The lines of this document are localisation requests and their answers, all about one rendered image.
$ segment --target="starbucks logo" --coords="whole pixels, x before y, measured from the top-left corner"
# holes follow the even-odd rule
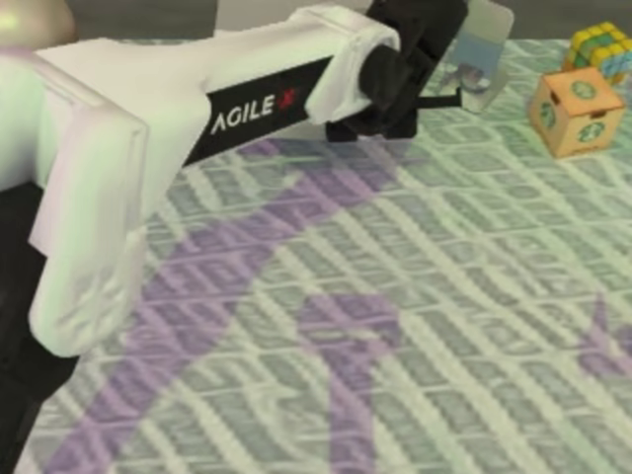
[[[555,109],[549,102],[540,106],[540,121],[546,128],[553,128],[555,125]]]
[[[580,140],[582,143],[589,143],[593,140],[598,139],[604,130],[605,125],[600,121],[590,123],[580,130],[580,133],[578,134],[578,140]]]
[[[596,88],[593,84],[586,81],[575,81],[571,84],[571,91],[573,91],[576,97],[584,99],[585,101],[594,99],[594,96],[596,96]]]

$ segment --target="table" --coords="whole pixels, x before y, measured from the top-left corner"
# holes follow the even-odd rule
[[[525,106],[565,44],[511,41],[497,102],[413,143],[270,139],[179,176],[135,320],[19,474],[628,472],[631,375],[598,343],[632,322],[632,116],[548,156]]]

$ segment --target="purple mark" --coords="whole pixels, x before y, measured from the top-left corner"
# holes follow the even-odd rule
[[[44,472],[105,473],[160,391],[217,345],[237,302],[248,293],[275,249],[340,209],[369,201],[393,180],[393,170],[377,165],[371,158],[365,160],[371,166],[353,171],[335,167],[307,170],[296,186],[253,214],[211,224],[179,244],[163,270],[178,271],[180,288],[174,290],[162,276],[145,288],[143,295],[149,304],[142,305],[134,327],[126,335],[124,357],[87,407],[86,416],[51,456]],[[206,256],[213,249],[205,267],[198,269],[208,280],[201,284],[182,261]],[[241,258],[244,252],[251,256],[248,265]],[[164,308],[170,300],[194,297],[204,302],[190,304],[197,320],[188,327],[182,320],[165,321],[166,316],[161,327],[158,318],[149,316],[151,300],[163,299],[158,306]],[[179,311],[178,305],[168,309],[174,314]]]
[[[330,369],[332,474],[375,474],[370,390],[374,362],[400,342],[397,310],[378,295],[309,298],[299,315],[302,347]]]
[[[619,328],[613,339],[622,355],[612,354],[607,307],[603,296],[598,294],[591,326],[582,338],[578,355],[578,364],[584,372],[597,378],[632,375],[632,326]]]

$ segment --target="small brown box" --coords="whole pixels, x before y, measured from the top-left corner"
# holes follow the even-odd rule
[[[625,103],[595,67],[544,74],[529,120],[557,158],[607,148]]]

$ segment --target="red x logo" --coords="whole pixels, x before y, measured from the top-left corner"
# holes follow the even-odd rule
[[[287,89],[282,92],[281,96],[276,98],[276,105],[279,109],[287,109],[294,103],[296,99],[296,90],[294,88]]]

